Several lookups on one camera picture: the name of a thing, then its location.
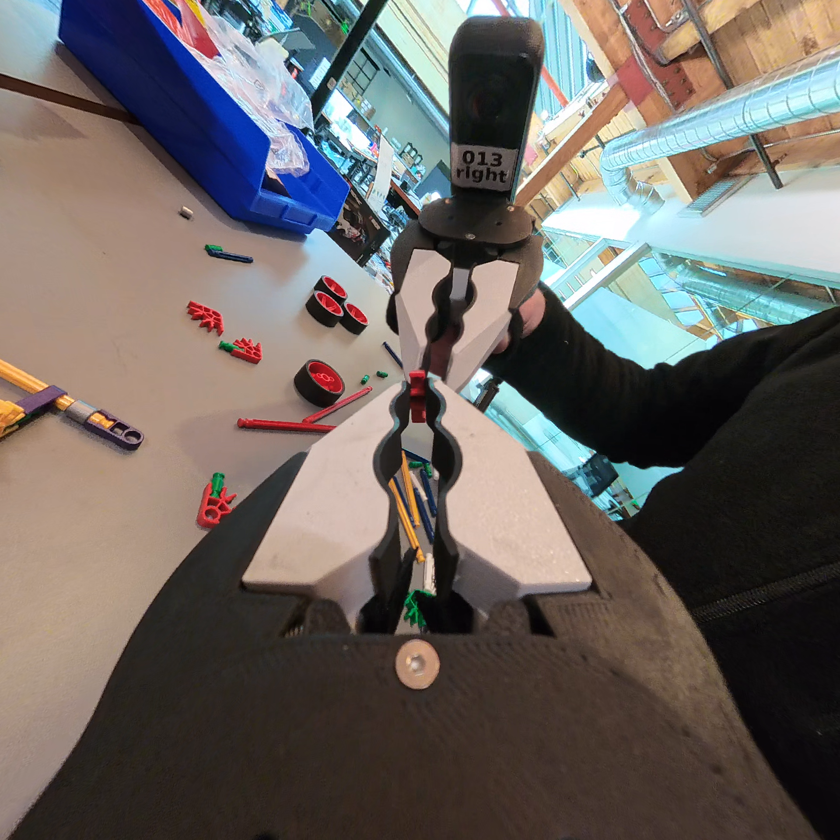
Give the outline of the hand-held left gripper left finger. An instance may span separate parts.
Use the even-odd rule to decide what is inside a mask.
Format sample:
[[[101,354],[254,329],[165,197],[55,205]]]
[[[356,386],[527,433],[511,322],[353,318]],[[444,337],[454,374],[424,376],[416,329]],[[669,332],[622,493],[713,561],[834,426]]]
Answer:
[[[352,627],[396,631],[412,568],[389,484],[409,394],[388,386],[309,448],[244,573],[247,591],[332,601]]]

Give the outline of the clear plastic bag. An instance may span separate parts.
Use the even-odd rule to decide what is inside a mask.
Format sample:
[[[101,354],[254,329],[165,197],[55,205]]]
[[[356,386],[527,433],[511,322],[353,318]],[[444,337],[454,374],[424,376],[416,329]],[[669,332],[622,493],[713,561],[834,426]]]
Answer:
[[[203,26],[217,49],[197,60],[269,139],[266,172],[272,177],[309,172],[308,153],[291,131],[313,128],[312,106],[282,59],[276,43],[253,45],[228,21],[203,12]]]

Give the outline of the purple rod-end connector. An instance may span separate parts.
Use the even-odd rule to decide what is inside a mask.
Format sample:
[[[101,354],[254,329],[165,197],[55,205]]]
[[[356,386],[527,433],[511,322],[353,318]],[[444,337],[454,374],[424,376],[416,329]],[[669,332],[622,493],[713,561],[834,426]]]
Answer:
[[[92,413],[82,426],[92,434],[125,450],[134,451],[144,442],[144,435],[138,428],[102,410]]]

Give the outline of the silver ventilation duct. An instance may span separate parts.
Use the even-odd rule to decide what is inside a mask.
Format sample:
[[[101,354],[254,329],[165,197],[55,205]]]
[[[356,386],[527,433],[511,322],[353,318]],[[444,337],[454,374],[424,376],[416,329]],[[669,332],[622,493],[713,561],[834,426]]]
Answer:
[[[785,278],[713,268],[655,251],[660,269],[686,294],[753,321],[783,326],[838,309],[838,296],[801,293]]]
[[[838,111],[839,47],[835,45],[655,126],[611,140],[600,158],[602,182],[617,205],[653,214],[664,201],[651,185],[634,178],[632,166]]]

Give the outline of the blue plastic bin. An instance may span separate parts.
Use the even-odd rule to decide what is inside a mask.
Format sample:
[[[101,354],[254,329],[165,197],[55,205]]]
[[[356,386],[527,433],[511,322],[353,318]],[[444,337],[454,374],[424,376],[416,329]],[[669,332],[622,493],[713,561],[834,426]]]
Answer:
[[[59,38],[232,218],[329,231],[349,185],[262,79],[208,58],[178,30],[188,5],[63,2]]]

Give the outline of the black printed toy box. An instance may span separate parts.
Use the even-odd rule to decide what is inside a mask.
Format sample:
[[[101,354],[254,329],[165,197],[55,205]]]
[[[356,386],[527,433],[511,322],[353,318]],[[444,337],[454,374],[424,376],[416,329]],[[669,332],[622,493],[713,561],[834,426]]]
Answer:
[[[357,265],[364,267],[391,231],[351,184],[340,215],[327,234]]]

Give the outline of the person's right forearm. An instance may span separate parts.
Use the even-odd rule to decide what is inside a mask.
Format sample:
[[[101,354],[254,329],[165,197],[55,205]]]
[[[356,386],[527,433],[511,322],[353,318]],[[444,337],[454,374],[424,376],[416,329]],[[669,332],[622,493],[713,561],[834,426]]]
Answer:
[[[818,396],[838,396],[838,307],[780,327],[726,339],[675,364],[646,369],[608,350],[541,285],[529,332],[518,311],[504,351],[485,368],[513,387],[562,432],[618,463],[682,467],[760,387],[828,362]]]

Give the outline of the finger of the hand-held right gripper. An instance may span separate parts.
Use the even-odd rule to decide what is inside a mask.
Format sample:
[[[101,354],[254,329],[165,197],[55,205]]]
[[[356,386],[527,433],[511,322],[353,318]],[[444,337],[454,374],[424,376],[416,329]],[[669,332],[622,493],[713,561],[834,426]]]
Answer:
[[[415,249],[409,259],[401,289],[395,294],[395,312],[401,344],[404,378],[423,369],[432,342],[428,324],[436,313],[434,290],[446,279],[449,261],[435,250]]]
[[[447,385],[467,385],[507,333],[510,300],[517,281],[518,263],[491,261],[471,270],[471,303],[456,311],[457,340],[449,352]]]

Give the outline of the person's right hand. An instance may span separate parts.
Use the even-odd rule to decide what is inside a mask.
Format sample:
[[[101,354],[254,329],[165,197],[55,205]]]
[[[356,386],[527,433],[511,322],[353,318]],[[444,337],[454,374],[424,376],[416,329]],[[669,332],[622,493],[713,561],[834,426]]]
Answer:
[[[546,310],[545,288],[538,284],[532,294],[511,314],[507,331],[492,351],[492,355],[515,350],[540,325]]]

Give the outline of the black metal post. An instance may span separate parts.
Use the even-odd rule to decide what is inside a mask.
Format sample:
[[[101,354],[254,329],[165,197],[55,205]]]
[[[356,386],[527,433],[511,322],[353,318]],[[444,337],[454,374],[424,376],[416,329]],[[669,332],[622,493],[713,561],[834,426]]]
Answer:
[[[343,44],[310,97],[313,121],[316,121],[320,116],[329,96],[347,70],[352,58],[354,58],[355,54],[362,47],[365,39],[375,26],[377,18],[381,15],[382,10],[387,4],[388,1],[369,1],[360,11],[360,15],[353,23]]]

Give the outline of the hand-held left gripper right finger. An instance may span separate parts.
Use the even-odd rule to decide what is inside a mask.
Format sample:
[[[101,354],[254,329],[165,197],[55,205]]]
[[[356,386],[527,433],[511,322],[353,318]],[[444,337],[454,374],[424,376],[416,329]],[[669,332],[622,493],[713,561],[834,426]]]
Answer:
[[[430,631],[468,631],[475,612],[593,586],[528,451],[443,381],[427,383],[438,472]]]

